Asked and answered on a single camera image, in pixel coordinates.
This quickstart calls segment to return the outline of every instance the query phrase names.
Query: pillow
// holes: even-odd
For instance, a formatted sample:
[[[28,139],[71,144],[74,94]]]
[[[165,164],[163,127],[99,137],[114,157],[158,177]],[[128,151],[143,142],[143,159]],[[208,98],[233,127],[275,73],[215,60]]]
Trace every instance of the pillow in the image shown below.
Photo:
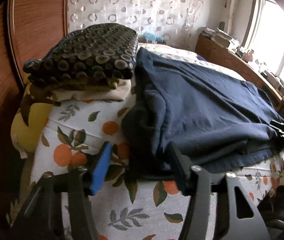
[[[65,86],[85,90],[87,85],[106,85],[109,78],[131,79],[137,47],[138,35],[130,28],[91,25],[69,33],[42,60],[27,61],[23,70],[46,91]]]

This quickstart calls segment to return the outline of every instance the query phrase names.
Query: white wall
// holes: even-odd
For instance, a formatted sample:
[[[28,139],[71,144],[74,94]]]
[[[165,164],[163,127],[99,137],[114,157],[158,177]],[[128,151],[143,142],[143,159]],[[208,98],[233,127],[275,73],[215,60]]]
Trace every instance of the white wall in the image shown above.
[[[252,0],[239,0],[238,7],[233,17],[231,36],[242,43],[247,31],[250,18]]]
[[[203,0],[203,8],[194,23],[194,38],[198,39],[201,27],[215,29],[219,26],[222,18],[225,0]]]

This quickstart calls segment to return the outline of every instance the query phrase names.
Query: screw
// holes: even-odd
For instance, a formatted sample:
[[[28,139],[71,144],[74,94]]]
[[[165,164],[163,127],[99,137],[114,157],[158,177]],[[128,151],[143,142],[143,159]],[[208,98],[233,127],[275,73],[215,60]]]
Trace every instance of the screw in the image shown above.
[[[193,165],[193,166],[191,167],[191,170],[194,171],[194,172],[196,172],[196,171],[201,171],[202,168],[201,168],[200,166],[198,166],[198,165]]]
[[[79,167],[78,167],[78,171],[80,171],[80,172],[83,172],[83,171],[87,171],[87,167],[85,167],[85,166],[83,166],[83,165],[80,165]]]
[[[231,178],[231,179],[237,177],[237,176],[236,176],[233,172],[231,172],[231,171],[227,172],[227,173],[226,173],[226,176],[229,177],[229,178]]]
[[[42,175],[43,178],[48,179],[50,177],[53,177],[53,173],[50,171],[44,172]]]

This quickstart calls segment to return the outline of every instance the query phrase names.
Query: window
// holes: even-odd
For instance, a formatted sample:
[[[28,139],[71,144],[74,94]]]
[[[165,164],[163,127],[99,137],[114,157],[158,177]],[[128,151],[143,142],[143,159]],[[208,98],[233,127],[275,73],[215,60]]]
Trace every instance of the window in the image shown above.
[[[255,11],[247,47],[284,81],[284,11],[273,0],[257,0]]]

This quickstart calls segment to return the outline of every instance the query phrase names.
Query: bed sheet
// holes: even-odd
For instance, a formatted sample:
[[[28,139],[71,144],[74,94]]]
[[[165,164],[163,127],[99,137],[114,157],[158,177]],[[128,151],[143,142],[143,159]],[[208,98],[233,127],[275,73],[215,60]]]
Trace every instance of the bed sheet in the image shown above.
[[[232,70],[198,60],[194,52],[156,44],[139,46],[243,79]],[[173,181],[136,180],[128,170],[130,146],[120,127],[135,97],[132,79],[130,96],[124,101],[69,100],[54,106],[35,152],[30,182],[37,182],[46,171],[62,174],[84,164],[87,160],[82,153],[96,154],[103,142],[109,141],[113,156],[106,181],[97,195],[90,197],[100,239],[178,239],[189,197],[183,196]],[[261,163],[233,171],[258,205],[268,192],[273,195],[276,187],[284,184],[284,150]],[[67,194],[62,197],[62,214],[66,238],[71,239]]]

